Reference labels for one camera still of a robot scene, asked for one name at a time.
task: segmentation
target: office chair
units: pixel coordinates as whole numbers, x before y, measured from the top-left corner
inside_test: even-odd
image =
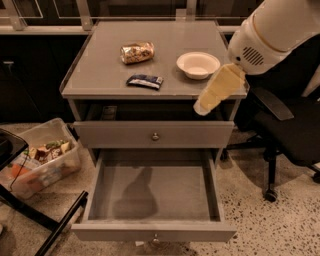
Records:
[[[320,162],[320,86],[308,97],[301,96],[319,64],[320,35],[300,45],[265,74],[246,77],[250,90],[239,106],[235,123],[240,131],[252,130],[256,135],[226,149],[265,148],[269,177],[264,197],[270,202],[277,199],[274,181],[279,154],[316,171],[313,180],[320,183],[315,167]]]

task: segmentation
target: chair wheel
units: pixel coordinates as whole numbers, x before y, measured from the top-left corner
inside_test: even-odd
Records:
[[[314,181],[315,183],[320,184],[320,172],[316,172],[316,173],[313,175],[312,179],[313,179],[313,181]]]
[[[225,161],[225,160],[228,159],[228,157],[229,157],[228,150],[223,149],[223,150],[222,150],[222,153],[221,153],[221,156],[220,156],[220,160],[221,160],[221,161]]]
[[[278,194],[271,189],[268,189],[264,194],[264,198],[271,203],[275,202],[277,200],[277,197],[278,197]]]

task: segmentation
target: box of items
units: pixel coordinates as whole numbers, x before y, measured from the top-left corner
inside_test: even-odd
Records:
[[[14,195],[29,198],[81,168],[79,145],[60,118],[17,135],[29,147],[0,172],[0,183]]]

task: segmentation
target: speckled floor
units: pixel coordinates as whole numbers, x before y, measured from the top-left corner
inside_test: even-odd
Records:
[[[19,133],[33,124],[1,125]],[[247,136],[234,131],[232,141]],[[60,220],[83,190],[89,190],[95,168],[86,149],[79,151],[82,169],[35,194],[26,203],[48,216]],[[70,231],[70,224],[47,255],[320,255],[320,185],[312,181],[313,171],[292,165],[285,157],[278,160],[275,203],[262,198],[262,150],[231,151],[220,163],[217,184],[225,218],[237,227],[227,243],[167,243],[161,248],[134,242],[83,242]],[[78,221],[75,216],[71,222]],[[0,205],[1,256],[34,255],[49,232]]]

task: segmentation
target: snack wrapper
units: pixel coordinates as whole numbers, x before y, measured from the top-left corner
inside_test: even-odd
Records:
[[[124,64],[133,64],[152,59],[154,45],[151,42],[137,42],[124,45],[120,49],[120,57]]]

